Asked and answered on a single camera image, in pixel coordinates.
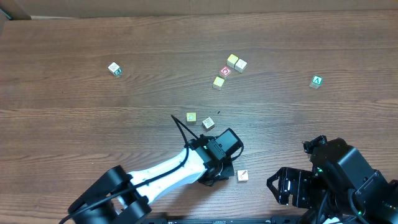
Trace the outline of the white block red mark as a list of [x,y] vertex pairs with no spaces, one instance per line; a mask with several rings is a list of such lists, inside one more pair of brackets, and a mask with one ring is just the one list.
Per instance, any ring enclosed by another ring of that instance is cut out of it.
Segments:
[[247,182],[249,179],[248,171],[247,170],[238,170],[237,178],[238,178],[238,182]]

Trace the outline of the white patterned block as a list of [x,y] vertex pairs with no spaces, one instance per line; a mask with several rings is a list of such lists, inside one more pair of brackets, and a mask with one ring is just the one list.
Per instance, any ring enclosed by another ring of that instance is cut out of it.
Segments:
[[209,130],[211,130],[212,128],[215,127],[215,123],[210,117],[208,117],[208,118],[206,118],[205,120],[202,121],[202,126],[204,127],[204,129],[206,131],[209,131]]

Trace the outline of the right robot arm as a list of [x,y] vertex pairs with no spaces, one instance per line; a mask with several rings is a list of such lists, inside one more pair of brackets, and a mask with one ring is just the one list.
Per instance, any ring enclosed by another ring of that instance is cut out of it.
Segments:
[[297,223],[397,223],[397,181],[388,182],[357,148],[321,135],[303,150],[311,170],[282,167],[267,179],[279,204],[306,209]]

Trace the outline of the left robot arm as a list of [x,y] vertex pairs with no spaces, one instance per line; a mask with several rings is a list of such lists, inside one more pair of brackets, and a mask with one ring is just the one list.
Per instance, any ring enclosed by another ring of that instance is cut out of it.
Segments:
[[219,136],[196,136],[177,156],[154,167],[126,172],[121,166],[107,170],[68,208],[62,223],[142,223],[150,205],[168,192],[199,182],[213,186],[234,175],[235,152],[244,144],[228,128]]

